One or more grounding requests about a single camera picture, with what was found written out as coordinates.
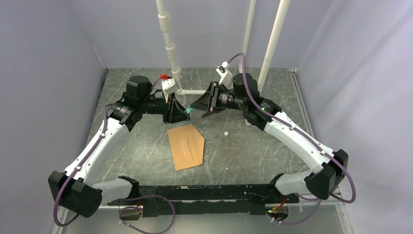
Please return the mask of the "small white green tube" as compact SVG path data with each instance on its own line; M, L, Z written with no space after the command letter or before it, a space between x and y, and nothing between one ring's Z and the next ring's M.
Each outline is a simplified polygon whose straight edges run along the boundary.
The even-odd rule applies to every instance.
M188 107L188 108L185 109L185 113L188 114L188 115L190 115L192 112L193 112L193 108L191 108L191 107Z

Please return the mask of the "brown paper envelope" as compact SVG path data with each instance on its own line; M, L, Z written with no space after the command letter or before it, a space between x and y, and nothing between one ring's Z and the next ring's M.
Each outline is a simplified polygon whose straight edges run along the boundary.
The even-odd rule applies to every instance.
M194 125L168 129L168 137L176 171L203 163L205 139Z

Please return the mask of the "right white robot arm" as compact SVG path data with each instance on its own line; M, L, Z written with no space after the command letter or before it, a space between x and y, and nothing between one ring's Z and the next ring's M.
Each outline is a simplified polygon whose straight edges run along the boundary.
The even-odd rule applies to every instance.
M327 200L345 178L348 154L334 151L316 141L300 128L280 106L260 96L257 81L250 74L237 74L233 87L226 88L216 81L190 106L206 113L219 113L226 109L241 111L246 120L263 132L277 138L308 166L308 170L295 174L279 174L268 189L269 198L281 202L287 195L311 193Z

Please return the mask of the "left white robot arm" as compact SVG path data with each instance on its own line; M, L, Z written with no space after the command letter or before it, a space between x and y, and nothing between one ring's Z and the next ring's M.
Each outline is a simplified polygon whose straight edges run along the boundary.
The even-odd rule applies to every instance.
M58 219L59 208L90 217L102 204L122 199L132 205L139 200L138 181L119 176L97 183L96 177L112 150L143 115L161 115L165 124L190 120L175 97L178 82L165 74L156 82L161 83L161 89L154 90L155 84L145 76L130 77L121 99L104 107L102 124L81 154L63 172L51 173L48 183L55 201L53 215L57 225L64 226Z

